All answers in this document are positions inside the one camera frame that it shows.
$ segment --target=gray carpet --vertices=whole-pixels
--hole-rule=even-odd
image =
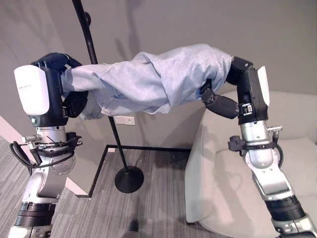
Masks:
[[[145,175],[143,186],[124,194],[114,186],[122,167],[118,150],[108,152],[91,199],[77,198],[64,189],[53,219],[52,238],[121,238],[133,219],[138,238],[223,238],[185,219],[184,170],[189,153],[124,150],[129,165]],[[27,170],[0,142],[0,237],[14,223]]]

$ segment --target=black floor trim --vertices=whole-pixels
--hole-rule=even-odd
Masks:
[[[107,145],[108,148],[118,148],[117,145]],[[171,151],[171,152],[190,152],[191,149],[183,149],[183,148],[163,148],[163,147],[147,147],[147,146],[131,146],[131,145],[123,145],[123,149],[130,150],[158,150],[158,151]]]
[[[75,195],[76,197],[80,197],[80,198],[91,198],[100,174],[100,171],[103,167],[105,158],[106,158],[106,154],[108,151],[108,148],[118,148],[117,145],[106,145],[103,156],[101,157],[93,184],[90,188],[90,191],[87,195]],[[157,150],[157,151],[170,151],[170,152],[190,152],[191,149],[182,149],[182,148],[162,148],[162,147],[147,147],[147,146],[131,146],[131,145],[122,145],[123,149],[130,149],[130,150]]]

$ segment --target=wall socket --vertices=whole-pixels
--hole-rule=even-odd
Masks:
[[[134,117],[115,116],[113,118],[116,124],[135,125]]]

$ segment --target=robotic arm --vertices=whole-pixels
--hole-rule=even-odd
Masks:
[[[226,79],[237,86],[238,103],[214,94],[211,82],[201,88],[202,100],[212,112],[227,118],[238,116],[242,139],[230,137],[228,147],[239,151],[252,171],[252,178],[271,214],[271,221],[280,237],[316,237],[317,230],[295,196],[273,148],[281,126],[267,127],[269,91],[265,67],[256,70],[253,64],[233,57]],[[273,133],[272,141],[269,132]]]
[[[23,110],[36,135],[22,138],[34,164],[21,145],[15,141],[10,145],[14,156],[29,169],[30,178],[9,238],[50,237],[56,204],[75,165],[74,150],[82,140],[75,132],[65,132],[65,125],[69,117],[77,117],[84,109],[88,92],[71,92],[62,101],[60,75],[67,65],[81,64],[68,55],[52,53],[14,71]]]

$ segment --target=round black base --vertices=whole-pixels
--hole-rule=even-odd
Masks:
[[[133,193],[143,184],[143,172],[135,166],[128,166],[129,172],[125,168],[121,169],[114,178],[115,187],[124,193]]]

